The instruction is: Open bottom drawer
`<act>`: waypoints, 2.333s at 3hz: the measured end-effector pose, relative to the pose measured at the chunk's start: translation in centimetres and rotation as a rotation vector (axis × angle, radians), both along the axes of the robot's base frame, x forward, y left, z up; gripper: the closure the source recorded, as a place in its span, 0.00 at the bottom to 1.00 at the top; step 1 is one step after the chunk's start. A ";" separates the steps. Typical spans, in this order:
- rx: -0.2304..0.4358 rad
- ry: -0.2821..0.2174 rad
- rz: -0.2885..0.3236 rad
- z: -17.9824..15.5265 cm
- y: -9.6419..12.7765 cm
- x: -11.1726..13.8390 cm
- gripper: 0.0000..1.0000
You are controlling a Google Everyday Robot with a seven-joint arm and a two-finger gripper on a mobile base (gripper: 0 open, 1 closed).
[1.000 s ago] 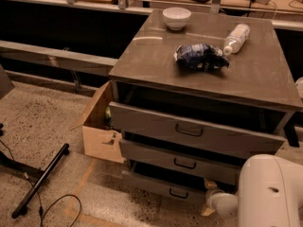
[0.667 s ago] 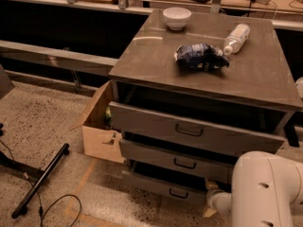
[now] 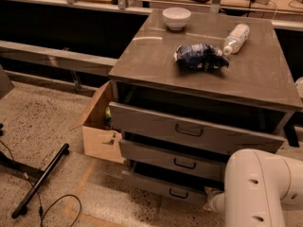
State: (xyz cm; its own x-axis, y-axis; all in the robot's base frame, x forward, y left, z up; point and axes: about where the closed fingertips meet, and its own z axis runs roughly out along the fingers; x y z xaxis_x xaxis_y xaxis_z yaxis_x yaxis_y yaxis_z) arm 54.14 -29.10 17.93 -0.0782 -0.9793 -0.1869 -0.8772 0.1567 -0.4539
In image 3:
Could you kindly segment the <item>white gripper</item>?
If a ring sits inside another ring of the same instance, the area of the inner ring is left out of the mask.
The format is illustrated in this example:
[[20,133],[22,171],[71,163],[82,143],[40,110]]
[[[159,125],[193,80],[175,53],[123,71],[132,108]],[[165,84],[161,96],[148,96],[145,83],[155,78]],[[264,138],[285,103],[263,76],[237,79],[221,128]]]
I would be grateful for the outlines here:
[[216,212],[216,213],[223,213],[225,211],[225,200],[224,200],[224,193],[219,188],[213,188],[206,186],[205,193],[207,195],[214,195],[212,199],[207,197],[205,200],[205,205],[203,209],[208,212]]

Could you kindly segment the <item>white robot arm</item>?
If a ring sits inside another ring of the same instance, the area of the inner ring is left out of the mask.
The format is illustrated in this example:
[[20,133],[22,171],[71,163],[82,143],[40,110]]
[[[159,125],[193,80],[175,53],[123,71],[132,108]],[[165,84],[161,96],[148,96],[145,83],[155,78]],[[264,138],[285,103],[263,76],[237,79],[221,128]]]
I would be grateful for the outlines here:
[[224,190],[208,187],[205,209],[224,216],[225,227],[286,227],[282,205],[303,202],[303,162],[257,149],[229,158]]

